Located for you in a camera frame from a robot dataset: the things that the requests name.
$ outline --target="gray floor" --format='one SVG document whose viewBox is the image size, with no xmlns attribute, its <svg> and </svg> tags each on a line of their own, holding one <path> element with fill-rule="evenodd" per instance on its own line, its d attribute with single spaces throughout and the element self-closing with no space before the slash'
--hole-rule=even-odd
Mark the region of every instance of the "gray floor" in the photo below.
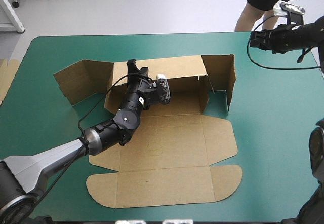
<svg viewBox="0 0 324 224">
<path fill-rule="evenodd" d="M 323 15 L 324 8 L 320 5 L 323 1 L 295 0 L 294 3 L 305 7 L 307 13 L 304 19 L 310 23 Z M 22 35 L 0 33 L 0 58 L 21 61 L 31 40 L 37 36 L 233 31 L 246 0 L 19 2 L 20 7 L 15 11 L 26 32 Z"/>
</svg>

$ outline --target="green table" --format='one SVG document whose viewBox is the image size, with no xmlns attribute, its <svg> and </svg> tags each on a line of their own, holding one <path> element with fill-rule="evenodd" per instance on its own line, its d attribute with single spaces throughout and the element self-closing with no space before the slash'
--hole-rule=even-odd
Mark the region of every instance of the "green table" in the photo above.
<svg viewBox="0 0 324 224">
<path fill-rule="evenodd" d="M 110 209 L 88 194 L 86 178 L 110 172 L 78 160 L 33 216 L 54 220 L 193 218 L 196 221 L 278 221 L 294 217 L 317 187 L 312 177 L 308 137 L 324 116 L 324 87 L 319 70 L 271 71 L 246 55 L 248 33 L 57 36 L 36 38 L 0 107 L 0 159 L 33 155 L 79 136 L 78 119 L 98 100 L 94 95 L 72 107 L 53 74 L 81 59 L 126 61 L 194 54 L 235 54 L 237 80 L 226 112 L 220 93 L 211 94 L 206 115 L 233 124 L 237 156 L 219 164 L 239 164 L 244 175 L 238 190 L 218 203 Z M 297 66 L 300 52 L 273 55 L 252 49 L 266 65 Z M 314 66 L 307 55 L 303 66 Z M 108 118 L 101 104 L 83 126 Z"/>
</svg>

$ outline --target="cardboard box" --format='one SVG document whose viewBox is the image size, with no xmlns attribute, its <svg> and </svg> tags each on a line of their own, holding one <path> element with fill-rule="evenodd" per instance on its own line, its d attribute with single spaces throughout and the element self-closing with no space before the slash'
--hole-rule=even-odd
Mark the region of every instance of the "cardboard box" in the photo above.
<svg viewBox="0 0 324 224">
<path fill-rule="evenodd" d="M 6 97 L 19 66 L 18 60 L 12 59 L 7 63 L 6 59 L 0 59 L 0 105 Z"/>
<path fill-rule="evenodd" d="M 115 145 L 91 164 L 118 171 L 87 179 L 90 195 L 112 208 L 206 203 L 229 197 L 238 188 L 237 165 L 210 166 L 237 154 L 231 123 L 202 115 L 208 90 L 226 90 L 228 108 L 235 83 L 233 55 L 197 55 L 137 61 L 149 76 L 168 78 L 171 103 L 144 110 L 141 125 L 125 146 Z M 127 73 L 126 62 L 79 61 L 54 76 L 71 104 L 104 93 Z M 107 95 L 115 113 L 127 79 Z"/>
</svg>

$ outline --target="flattened cardboard box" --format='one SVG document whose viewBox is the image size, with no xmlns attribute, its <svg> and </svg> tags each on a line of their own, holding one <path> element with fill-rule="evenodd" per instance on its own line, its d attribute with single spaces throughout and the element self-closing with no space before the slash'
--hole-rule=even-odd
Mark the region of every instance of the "flattened cardboard box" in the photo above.
<svg viewBox="0 0 324 224">
<path fill-rule="evenodd" d="M 136 61 L 149 76 L 168 78 L 171 103 L 144 110 L 141 125 L 125 146 L 115 145 L 93 165 L 118 173 L 89 176 L 87 188 L 100 204 L 112 208 L 207 203 L 223 200 L 238 188 L 237 165 L 210 166 L 237 154 L 231 123 L 201 113 L 208 90 L 226 90 L 230 106 L 235 83 L 233 55 L 196 55 Z M 104 93 L 127 73 L 126 62 L 79 61 L 54 76 L 71 104 Z M 115 113 L 127 79 L 107 95 L 105 108 Z"/>
</svg>

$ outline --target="cable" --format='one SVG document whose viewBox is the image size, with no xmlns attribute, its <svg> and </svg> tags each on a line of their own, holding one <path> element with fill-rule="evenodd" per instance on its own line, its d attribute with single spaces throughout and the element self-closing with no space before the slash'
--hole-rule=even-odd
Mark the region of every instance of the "cable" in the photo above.
<svg viewBox="0 0 324 224">
<path fill-rule="evenodd" d="M 94 107 L 92 109 L 90 109 L 82 118 L 80 118 L 79 122 L 77 123 L 77 127 L 80 129 L 81 133 L 82 133 L 82 136 L 83 136 L 83 139 L 86 139 L 86 136 L 85 136 L 85 131 L 83 130 L 83 128 L 81 127 L 81 121 L 83 119 L 85 119 L 98 105 L 99 103 L 106 97 L 106 95 L 109 93 L 109 91 L 112 90 L 112 88 L 119 82 L 121 81 L 122 79 L 126 78 L 126 77 L 129 77 L 129 76 L 139 76 L 139 77 L 144 77 L 148 80 L 151 80 L 153 81 L 152 78 L 148 77 L 148 76 L 144 76 L 140 73 L 129 73 L 129 74 L 126 74 L 122 77 L 120 77 L 108 90 L 107 92 L 103 95 L 103 97 L 100 98 L 100 100 L 94 105 Z"/>
<path fill-rule="evenodd" d="M 248 40 L 248 44 L 247 44 L 247 55 L 249 57 L 249 59 L 251 60 L 252 63 L 254 63 L 256 66 L 259 66 L 261 68 L 265 68 L 265 69 L 271 69 L 271 70 L 308 70 L 308 69 L 317 69 L 317 68 L 324 68 L 324 66 L 315 66 L 315 67 L 305 67 L 305 68 L 275 68 L 275 67 L 267 67 L 267 66 L 264 66 L 262 64 L 259 64 L 257 63 L 256 61 L 253 60 L 253 58 L 251 57 L 250 55 L 250 42 L 251 42 L 251 37 L 252 37 L 252 34 L 253 32 L 255 32 L 264 22 L 266 22 L 268 19 L 274 17 L 273 16 L 270 16 L 268 17 L 267 19 L 265 19 L 263 22 L 261 22 L 252 32 L 251 32 L 251 35 L 249 37 L 249 40 Z"/>
</svg>

